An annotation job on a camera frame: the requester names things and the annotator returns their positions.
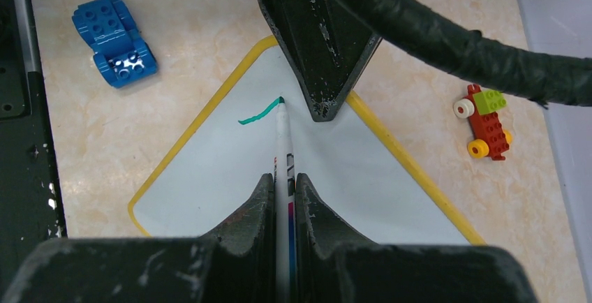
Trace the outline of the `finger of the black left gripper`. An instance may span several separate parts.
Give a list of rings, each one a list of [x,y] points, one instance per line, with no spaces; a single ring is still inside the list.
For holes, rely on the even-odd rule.
[[[382,41],[336,0],[258,0],[316,122],[332,121]]]

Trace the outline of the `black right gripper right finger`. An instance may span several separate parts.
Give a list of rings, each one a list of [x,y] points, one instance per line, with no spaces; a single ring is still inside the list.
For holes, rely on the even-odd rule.
[[[378,244],[300,173],[295,185],[301,302],[536,302],[523,267],[495,246]]]

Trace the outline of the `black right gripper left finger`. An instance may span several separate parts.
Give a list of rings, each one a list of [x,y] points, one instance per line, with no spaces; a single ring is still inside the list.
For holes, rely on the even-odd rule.
[[[27,257],[4,302],[273,302],[274,180],[199,237],[58,238]]]

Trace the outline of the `green white marker pen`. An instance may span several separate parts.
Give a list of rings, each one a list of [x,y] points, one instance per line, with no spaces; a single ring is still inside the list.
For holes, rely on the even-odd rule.
[[[276,114],[274,173],[276,210],[276,301],[297,301],[297,253],[295,234],[295,173],[290,118],[283,97]]]

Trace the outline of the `yellow-framed whiteboard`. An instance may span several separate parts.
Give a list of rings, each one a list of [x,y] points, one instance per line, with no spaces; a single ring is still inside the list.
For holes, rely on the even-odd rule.
[[[128,204],[151,236],[198,236],[237,209],[272,171],[276,110],[290,118],[295,170],[354,229],[383,244],[482,244],[466,217],[364,101],[314,122],[275,38],[257,42]]]

